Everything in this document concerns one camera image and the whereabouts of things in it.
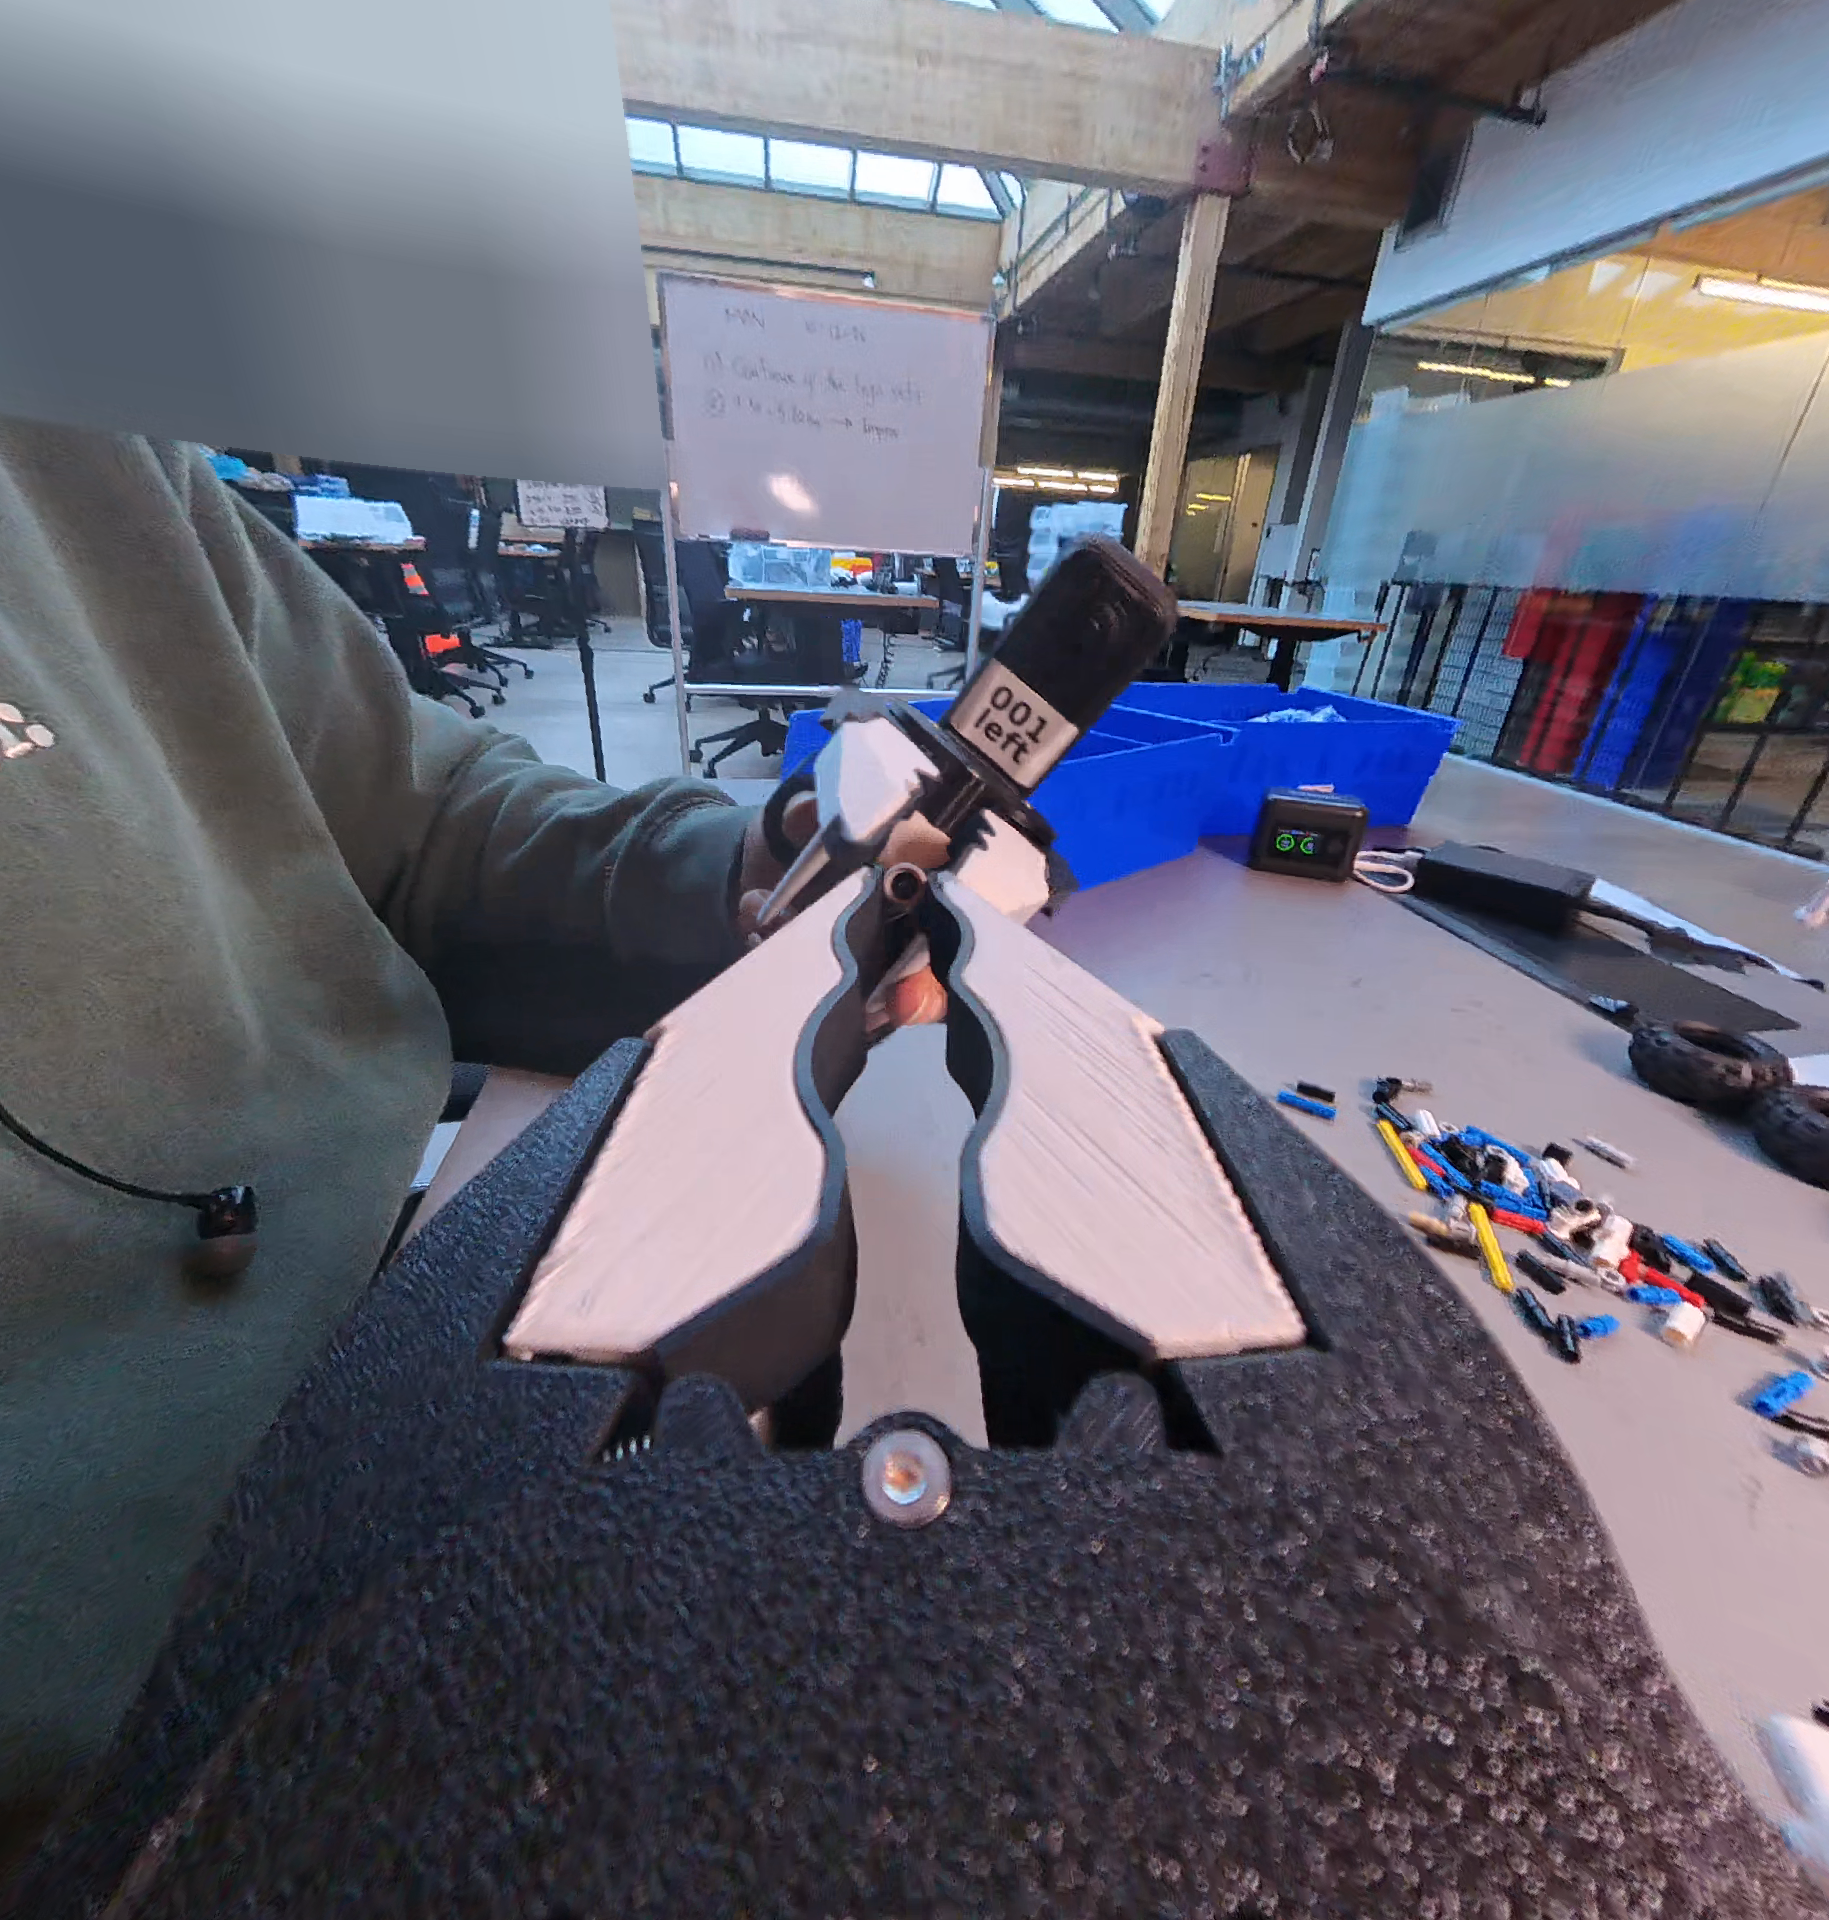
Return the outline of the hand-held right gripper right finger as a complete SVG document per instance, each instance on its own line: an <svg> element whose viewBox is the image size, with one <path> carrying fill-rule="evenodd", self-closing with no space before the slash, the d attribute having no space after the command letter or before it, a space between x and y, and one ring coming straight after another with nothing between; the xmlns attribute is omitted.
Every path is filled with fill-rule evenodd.
<svg viewBox="0 0 1829 1920"><path fill-rule="evenodd" d="M1165 1029L958 876L930 903L969 1245L1142 1361L1308 1342Z"/></svg>

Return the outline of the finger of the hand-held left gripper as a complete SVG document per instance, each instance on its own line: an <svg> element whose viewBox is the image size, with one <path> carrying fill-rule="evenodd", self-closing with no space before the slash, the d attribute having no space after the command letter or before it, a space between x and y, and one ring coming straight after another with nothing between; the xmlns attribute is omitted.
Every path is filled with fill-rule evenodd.
<svg viewBox="0 0 1829 1920"><path fill-rule="evenodd" d="M941 780L894 717L841 723L812 761L814 844L827 855L879 855Z"/></svg>
<svg viewBox="0 0 1829 1920"><path fill-rule="evenodd" d="M966 817L939 867L939 914L979 904L1005 920L1034 920L1057 899L1051 851L1005 817Z"/></svg>

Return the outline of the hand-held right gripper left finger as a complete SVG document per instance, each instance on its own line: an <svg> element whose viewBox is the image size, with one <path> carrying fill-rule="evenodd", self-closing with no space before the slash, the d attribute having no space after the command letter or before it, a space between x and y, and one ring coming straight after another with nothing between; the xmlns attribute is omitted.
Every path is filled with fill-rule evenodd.
<svg viewBox="0 0 1829 1920"><path fill-rule="evenodd" d="M644 1064L504 1334L513 1359L816 1367L854 1310L833 1115L865 1054L873 880L699 988Z"/></svg>

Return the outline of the grey desk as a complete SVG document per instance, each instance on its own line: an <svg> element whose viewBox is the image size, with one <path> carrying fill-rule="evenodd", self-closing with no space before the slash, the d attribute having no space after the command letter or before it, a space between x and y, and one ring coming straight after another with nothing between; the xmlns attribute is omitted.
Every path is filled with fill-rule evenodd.
<svg viewBox="0 0 1829 1920"><path fill-rule="evenodd" d="M1751 971L1738 990L1791 1012L1799 1029L1780 1043L1795 1058L1829 1052L1829 923L1793 916L1818 869L1458 757L1413 836L1585 869L1822 978L1816 993ZM1609 1022L1394 899L1255 874L1216 842L1083 889L1036 929L1166 1026L1193 1029L1263 1100L1299 1081L1358 1096L1392 1073L1428 1079L1437 1117L1530 1147L1611 1141L1632 1168L1575 1162L1617 1206L1664 1232L1714 1234L1829 1310L1827 1192L1767 1164L1744 1130L1636 1082ZM985 1438L949 1260L968 1124L935 1029L888 1039L839 1111L860 1236L843 1437L916 1406ZM1829 1696L1829 1476L1791 1465L1746 1408L1774 1355L1719 1329L1676 1349L1625 1313L1613 1338L1562 1363L1479 1264L1439 1268L1572 1454L1695 1715L1784 1817L1757 1734L1770 1715ZM1829 1416L1829 1387L1814 1399Z"/></svg>

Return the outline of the person's left hand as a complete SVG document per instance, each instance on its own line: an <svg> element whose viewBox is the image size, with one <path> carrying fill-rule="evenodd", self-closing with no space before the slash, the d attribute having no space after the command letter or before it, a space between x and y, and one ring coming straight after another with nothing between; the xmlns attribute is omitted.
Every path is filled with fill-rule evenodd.
<svg viewBox="0 0 1829 1920"><path fill-rule="evenodd" d="M735 882L735 923L738 933L756 939L757 916L773 897L773 887L820 829L816 800L805 772L782 780L769 802L759 810L744 834L738 880ZM926 816L903 819L886 842L890 863L911 863L928 872L939 869L951 853L949 836ZM926 935L909 933L890 969L882 973L867 1001L865 1029L879 1043L894 1029L907 1029L947 1018L947 988L937 976Z"/></svg>

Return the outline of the background office table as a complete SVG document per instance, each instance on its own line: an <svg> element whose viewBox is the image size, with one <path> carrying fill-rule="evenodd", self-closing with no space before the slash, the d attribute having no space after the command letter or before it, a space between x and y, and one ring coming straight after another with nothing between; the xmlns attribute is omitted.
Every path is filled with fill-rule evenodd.
<svg viewBox="0 0 1829 1920"><path fill-rule="evenodd" d="M801 641L810 653L824 653L833 660L833 672L837 677L845 675L850 666L862 660L860 653L854 653L843 634L848 628L860 632L867 624L875 624L886 630L888 636L894 634L896 619L905 619L909 630L918 630L922 613L937 613L943 609L943 600L926 592L879 592L867 588L850 588L848 584L829 584L827 588L805 588L803 584L757 584L757 583L738 583L731 581L716 605L689 619L687 634L699 632L708 643L714 636L725 634L727 628L742 620L740 611L731 611L731 607L754 607L754 609L790 609L790 615L797 615L803 632L812 626L814 632L822 634L810 641L805 638Z"/></svg>

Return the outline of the wooden pillar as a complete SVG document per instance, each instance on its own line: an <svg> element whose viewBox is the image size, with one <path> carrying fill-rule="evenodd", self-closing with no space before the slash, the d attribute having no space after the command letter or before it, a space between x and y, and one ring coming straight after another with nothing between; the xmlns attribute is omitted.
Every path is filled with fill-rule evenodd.
<svg viewBox="0 0 1829 1920"><path fill-rule="evenodd" d="M1200 193L1187 204L1182 229L1132 547L1138 560L1161 577L1166 575L1180 513L1200 369L1231 204L1227 193Z"/></svg>

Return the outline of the small black display device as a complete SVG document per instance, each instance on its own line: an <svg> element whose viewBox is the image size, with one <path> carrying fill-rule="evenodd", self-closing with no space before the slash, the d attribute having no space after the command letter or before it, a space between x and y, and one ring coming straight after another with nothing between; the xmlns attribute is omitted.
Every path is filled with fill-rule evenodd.
<svg viewBox="0 0 1829 1920"><path fill-rule="evenodd" d="M1371 812L1356 797L1312 789L1269 789L1248 840L1255 872L1346 882L1356 876Z"/></svg>

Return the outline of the white whiteboard on stand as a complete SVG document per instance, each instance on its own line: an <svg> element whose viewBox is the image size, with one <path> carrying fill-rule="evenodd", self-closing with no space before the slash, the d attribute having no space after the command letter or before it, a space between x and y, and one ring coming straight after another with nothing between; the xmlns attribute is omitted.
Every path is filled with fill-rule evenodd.
<svg viewBox="0 0 1829 1920"><path fill-rule="evenodd" d="M663 274L659 318L680 537L977 549L987 316Z"/></svg>

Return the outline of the pile of small brick parts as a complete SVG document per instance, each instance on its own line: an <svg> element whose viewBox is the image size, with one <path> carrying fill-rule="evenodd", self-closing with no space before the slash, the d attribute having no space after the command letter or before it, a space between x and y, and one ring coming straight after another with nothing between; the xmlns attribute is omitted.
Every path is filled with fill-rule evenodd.
<svg viewBox="0 0 1829 1920"><path fill-rule="evenodd" d="M1596 1115L1564 1088L1445 1105L1335 1071L1269 1084L1289 1124L1373 1154L1397 1234L1484 1310L1591 1478L1829 1484L1829 1187L1768 1158L1744 1118L1632 1079Z"/></svg>

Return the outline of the black background office chair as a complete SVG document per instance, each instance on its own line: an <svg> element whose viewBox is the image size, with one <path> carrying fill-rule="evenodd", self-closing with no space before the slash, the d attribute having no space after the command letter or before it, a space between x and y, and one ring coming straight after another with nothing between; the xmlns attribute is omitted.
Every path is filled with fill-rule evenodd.
<svg viewBox="0 0 1829 1920"><path fill-rule="evenodd" d="M447 611L407 552L384 550L367 571L377 622L413 692L475 719L506 704L513 660L479 641L466 615Z"/></svg>

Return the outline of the black power adapter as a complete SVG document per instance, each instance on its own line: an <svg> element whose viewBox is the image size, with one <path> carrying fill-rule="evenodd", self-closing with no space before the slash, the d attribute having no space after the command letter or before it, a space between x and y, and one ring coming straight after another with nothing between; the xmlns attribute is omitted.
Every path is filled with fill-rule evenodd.
<svg viewBox="0 0 1829 1920"><path fill-rule="evenodd" d="M1596 876L1575 867L1469 842L1443 842L1413 869L1411 899L1537 933L1572 931L1594 903Z"/></svg>

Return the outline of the person's green sweater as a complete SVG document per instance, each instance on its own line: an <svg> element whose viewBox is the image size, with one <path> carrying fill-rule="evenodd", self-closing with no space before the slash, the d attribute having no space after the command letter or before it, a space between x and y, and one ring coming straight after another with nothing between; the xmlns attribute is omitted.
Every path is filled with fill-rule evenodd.
<svg viewBox="0 0 1829 1920"><path fill-rule="evenodd" d="M0 1804L85 1762L248 1452L388 1238L447 1024L373 906L424 719L180 444L0 418Z"/></svg>

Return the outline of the black flat plate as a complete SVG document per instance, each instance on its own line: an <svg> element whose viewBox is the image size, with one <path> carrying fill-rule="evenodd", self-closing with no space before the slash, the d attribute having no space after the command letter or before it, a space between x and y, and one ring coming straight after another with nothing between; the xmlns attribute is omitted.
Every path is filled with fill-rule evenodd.
<svg viewBox="0 0 1829 1920"><path fill-rule="evenodd" d="M1621 1026L1689 1020L1761 1037L1801 1026L1801 1020L1608 931L1547 933L1413 895L1397 903L1560 997L1592 1005Z"/></svg>

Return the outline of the black rubber tyre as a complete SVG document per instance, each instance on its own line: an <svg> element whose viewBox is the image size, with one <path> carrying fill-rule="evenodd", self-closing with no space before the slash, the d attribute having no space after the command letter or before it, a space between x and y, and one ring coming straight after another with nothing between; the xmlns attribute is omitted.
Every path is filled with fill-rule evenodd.
<svg viewBox="0 0 1829 1920"><path fill-rule="evenodd" d="M1793 1084L1793 1065L1778 1047L1704 1020L1638 1020L1628 1064L1649 1090L1717 1115L1744 1115Z"/></svg>
<svg viewBox="0 0 1829 1920"><path fill-rule="evenodd" d="M1787 1084L1763 1092L1748 1118L1770 1162L1829 1190L1829 1086Z"/></svg>

